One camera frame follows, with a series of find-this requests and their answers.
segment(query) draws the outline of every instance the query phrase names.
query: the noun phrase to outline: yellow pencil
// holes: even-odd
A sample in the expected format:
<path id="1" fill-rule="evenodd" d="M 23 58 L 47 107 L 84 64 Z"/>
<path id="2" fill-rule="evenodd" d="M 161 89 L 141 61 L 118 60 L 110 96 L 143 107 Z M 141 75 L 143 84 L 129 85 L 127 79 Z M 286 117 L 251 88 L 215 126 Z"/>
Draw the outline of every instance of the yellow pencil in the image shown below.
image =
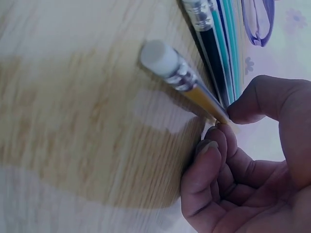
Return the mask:
<path id="1" fill-rule="evenodd" d="M 185 59 L 161 40 L 147 42 L 140 54 L 141 63 L 166 83 L 209 112 L 216 120 L 230 124 L 228 114 L 205 87 Z"/>

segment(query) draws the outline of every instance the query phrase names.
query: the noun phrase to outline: wood grain surface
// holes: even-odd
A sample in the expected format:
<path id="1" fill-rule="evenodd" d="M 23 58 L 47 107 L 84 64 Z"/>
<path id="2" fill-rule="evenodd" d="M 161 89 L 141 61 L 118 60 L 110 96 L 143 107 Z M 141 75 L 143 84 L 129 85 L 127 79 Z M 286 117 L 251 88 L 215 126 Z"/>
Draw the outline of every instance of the wood grain surface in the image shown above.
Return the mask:
<path id="1" fill-rule="evenodd" d="M 0 232 L 194 232 L 204 114 L 138 64 L 150 39 L 208 84 L 175 0 L 0 1 Z"/>

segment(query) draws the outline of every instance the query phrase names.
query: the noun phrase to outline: pencil eraser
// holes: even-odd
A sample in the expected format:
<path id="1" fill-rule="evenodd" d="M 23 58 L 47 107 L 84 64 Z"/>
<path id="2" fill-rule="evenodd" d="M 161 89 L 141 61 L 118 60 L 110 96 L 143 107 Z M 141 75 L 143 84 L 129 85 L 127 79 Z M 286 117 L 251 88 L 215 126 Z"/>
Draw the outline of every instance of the pencil eraser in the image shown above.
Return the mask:
<path id="1" fill-rule="evenodd" d="M 159 76 L 169 76 L 179 66 L 177 52 L 161 40 L 152 40 L 143 46 L 140 62 Z"/>

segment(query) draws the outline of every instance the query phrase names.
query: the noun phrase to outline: fingernail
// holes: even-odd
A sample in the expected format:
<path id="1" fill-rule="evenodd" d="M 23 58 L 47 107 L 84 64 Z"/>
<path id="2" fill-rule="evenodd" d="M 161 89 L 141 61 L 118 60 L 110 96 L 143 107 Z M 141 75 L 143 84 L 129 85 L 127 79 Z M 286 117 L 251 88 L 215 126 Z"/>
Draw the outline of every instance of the fingernail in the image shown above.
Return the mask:
<path id="1" fill-rule="evenodd" d="M 200 145 L 200 143 L 198 144 L 197 149 L 196 149 L 197 154 L 206 153 L 208 148 L 210 148 L 210 147 L 218 148 L 218 143 L 215 141 L 210 141 L 210 140 L 206 139 L 206 140 L 203 140 L 202 142 L 204 142 L 205 144 L 201 144 L 201 145 Z"/>
<path id="2" fill-rule="evenodd" d="M 211 140 L 208 139 L 204 139 L 201 142 L 199 142 L 195 149 L 195 155 L 198 155 L 198 153 L 210 142 Z"/>
<path id="3" fill-rule="evenodd" d="M 210 127 L 210 128 L 207 130 L 207 132 L 210 132 L 210 131 L 212 131 L 212 130 L 214 130 L 214 129 L 217 129 L 217 127 L 216 127 L 216 126 L 212 126 L 212 127 Z"/>

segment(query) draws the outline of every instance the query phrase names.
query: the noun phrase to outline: pencil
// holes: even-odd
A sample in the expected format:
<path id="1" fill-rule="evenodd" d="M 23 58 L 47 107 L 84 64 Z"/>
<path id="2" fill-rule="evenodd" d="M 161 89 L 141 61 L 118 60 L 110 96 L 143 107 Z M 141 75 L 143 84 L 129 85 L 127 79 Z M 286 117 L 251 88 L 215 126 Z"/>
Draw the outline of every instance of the pencil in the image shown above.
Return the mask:
<path id="1" fill-rule="evenodd" d="M 141 50 L 140 62 L 216 120 L 230 123 L 225 109 L 202 83 L 200 76 L 171 46 L 161 40 L 147 42 Z"/>
<path id="2" fill-rule="evenodd" d="M 203 51 L 220 103 L 230 105 L 225 69 L 214 27 L 214 20 L 207 0 L 182 0 Z"/>

